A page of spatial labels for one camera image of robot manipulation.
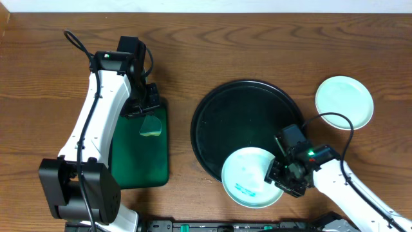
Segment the green sponge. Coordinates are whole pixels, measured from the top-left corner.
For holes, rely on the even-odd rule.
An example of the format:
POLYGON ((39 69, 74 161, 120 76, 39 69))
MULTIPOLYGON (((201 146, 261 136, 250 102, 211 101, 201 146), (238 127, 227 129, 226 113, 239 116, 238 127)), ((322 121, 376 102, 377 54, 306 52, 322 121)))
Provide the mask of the green sponge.
POLYGON ((154 115, 146 115, 139 134, 144 137, 160 136, 162 133, 162 122, 154 115))

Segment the light green plate front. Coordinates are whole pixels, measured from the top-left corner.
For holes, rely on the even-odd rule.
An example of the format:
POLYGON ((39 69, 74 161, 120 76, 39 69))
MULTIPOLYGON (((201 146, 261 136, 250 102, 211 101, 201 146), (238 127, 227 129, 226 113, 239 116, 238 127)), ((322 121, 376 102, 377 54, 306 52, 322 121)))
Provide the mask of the light green plate front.
POLYGON ((228 156, 221 171, 227 195, 236 203, 253 209, 266 208, 277 202, 283 190, 265 182, 271 161, 270 152, 256 147, 241 148, 228 156))

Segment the light green plate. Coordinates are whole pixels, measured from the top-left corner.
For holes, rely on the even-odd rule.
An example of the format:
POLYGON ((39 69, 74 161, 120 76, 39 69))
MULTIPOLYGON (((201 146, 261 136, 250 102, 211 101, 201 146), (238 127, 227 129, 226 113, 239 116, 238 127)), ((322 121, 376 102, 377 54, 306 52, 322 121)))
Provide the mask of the light green plate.
POLYGON ((283 190, 265 182, 271 161, 270 152, 256 147, 241 148, 228 156, 221 171, 227 195, 236 203, 253 209, 266 208, 277 202, 283 190))
POLYGON ((324 121, 340 130, 364 127, 374 112, 369 90, 358 80, 341 75, 330 77, 319 85, 315 107, 324 121))

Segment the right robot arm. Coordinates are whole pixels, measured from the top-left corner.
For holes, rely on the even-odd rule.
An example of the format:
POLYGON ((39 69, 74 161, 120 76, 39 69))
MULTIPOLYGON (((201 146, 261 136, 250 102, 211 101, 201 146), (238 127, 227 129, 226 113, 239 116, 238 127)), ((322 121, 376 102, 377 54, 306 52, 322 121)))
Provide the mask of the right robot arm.
POLYGON ((411 231, 411 220, 379 199, 332 147, 313 146, 296 124, 283 128, 274 139, 281 154, 272 159, 265 182, 295 198, 316 188, 359 231, 411 231))

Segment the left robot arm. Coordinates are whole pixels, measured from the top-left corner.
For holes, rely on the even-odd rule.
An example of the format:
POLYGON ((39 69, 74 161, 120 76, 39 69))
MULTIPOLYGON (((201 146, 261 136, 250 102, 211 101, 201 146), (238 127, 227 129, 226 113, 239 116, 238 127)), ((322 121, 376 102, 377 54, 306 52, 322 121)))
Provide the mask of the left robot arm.
POLYGON ((160 107, 156 84, 144 68, 150 49, 122 36, 116 51, 91 53, 69 30, 64 36, 89 61, 89 86, 76 125, 57 158, 43 159, 39 179, 53 218, 87 231, 136 231, 138 213, 121 203, 109 170, 111 141, 119 117, 146 116, 160 107))

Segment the green rectangular tray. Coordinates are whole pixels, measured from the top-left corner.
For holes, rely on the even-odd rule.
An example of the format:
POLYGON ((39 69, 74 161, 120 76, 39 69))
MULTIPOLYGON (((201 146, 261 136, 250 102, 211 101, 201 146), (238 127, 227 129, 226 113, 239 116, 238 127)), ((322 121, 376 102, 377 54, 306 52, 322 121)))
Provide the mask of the green rectangular tray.
POLYGON ((109 155, 109 169, 121 189, 163 186, 169 180, 167 107, 153 114, 162 122, 160 136, 139 134, 144 117, 119 117, 109 155))

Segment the round black serving tray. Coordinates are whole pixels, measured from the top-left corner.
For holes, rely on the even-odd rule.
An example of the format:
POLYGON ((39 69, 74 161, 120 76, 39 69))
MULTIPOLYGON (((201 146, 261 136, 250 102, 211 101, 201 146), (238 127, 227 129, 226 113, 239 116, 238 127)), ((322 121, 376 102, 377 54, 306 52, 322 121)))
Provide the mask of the round black serving tray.
POLYGON ((213 89, 197 106, 191 145, 202 168, 217 181, 230 154, 246 147, 279 153, 274 137, 304 122, 301 110, 282 89, 268 82, 232 81, 213 89))

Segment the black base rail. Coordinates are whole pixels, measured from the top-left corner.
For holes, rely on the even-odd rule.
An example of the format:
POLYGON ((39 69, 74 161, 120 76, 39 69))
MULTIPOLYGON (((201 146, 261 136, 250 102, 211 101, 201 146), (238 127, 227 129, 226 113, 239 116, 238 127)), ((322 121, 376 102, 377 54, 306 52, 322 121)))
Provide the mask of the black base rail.
POLYGON ((240 222, 172 222, 152 220, 139 222, 136 232, 260 232, 260 231, 322 231, 320 223, 284 221, 271 223, 240 222))

